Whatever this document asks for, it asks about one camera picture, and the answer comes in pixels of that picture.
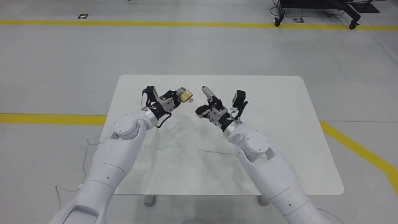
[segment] black wire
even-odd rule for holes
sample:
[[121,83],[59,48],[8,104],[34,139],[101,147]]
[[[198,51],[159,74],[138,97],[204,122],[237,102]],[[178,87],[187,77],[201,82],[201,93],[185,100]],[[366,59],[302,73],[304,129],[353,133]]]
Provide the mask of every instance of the black wire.
[[172,116],[172,114],[171,114],[171,113],[169,113],[169,112],[166,112],[166,111],[165,111],[165,114],[167,114],[168,116],[167,116],[165,119],[163,119],[163,121],[161,122],[160,126],[156,126],[156,127],[157,127],[157,129],[161,128],[161,127],[162,127],[162,125],[163,125],[163,123],[164,123],[166,120],[168,120],[168,119],[169,119],[169,118]]

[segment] white table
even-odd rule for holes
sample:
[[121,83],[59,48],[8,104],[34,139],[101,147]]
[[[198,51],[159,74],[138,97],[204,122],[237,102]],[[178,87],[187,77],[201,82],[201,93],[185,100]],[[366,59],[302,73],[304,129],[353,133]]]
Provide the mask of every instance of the white table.
[[141,108],[141,90],[154,85],[159,95],[181,86],[193,93],[156,134],[147,133],[134,167],[116,194],[260,195],[219,128],[199,119],[208,86],[229,108],[236,90],[246,91],[249,104],[242,121],[267,134],[295,169],[308,195],[339,195],[343,184],[300,77],[123,75],[109,109],[101,140],[113,121]]

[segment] robotic arm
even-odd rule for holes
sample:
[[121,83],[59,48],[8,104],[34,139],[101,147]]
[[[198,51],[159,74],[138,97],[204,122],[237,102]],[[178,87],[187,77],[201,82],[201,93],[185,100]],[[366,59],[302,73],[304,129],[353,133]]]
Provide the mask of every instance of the robotic arm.
[[50,224],[105,224],[113,193],[134,165],[146,132],[154,126],[160,128],[181,103],[192,102],[192,93],[185,88],[159,97],[154,86],[147,86],[142,95],[145,93],[146,106],[115,121],[113,134],[96,151],[90,174],[78,195],[58,211]]
[[[236,92],[230,114],[207,86],[203,86],[202,91],[208,104],[196,110],[197,116],[220,127],[227,140],[236,145],[236,156],[266,200],[274,204],[290,224],[331,224],[320,215],[304,193],[293,168],[269,139],[243,125],[240,116],[248,103],[246,93]],[[267,162],[257,165],[260,156],[266,156]]]

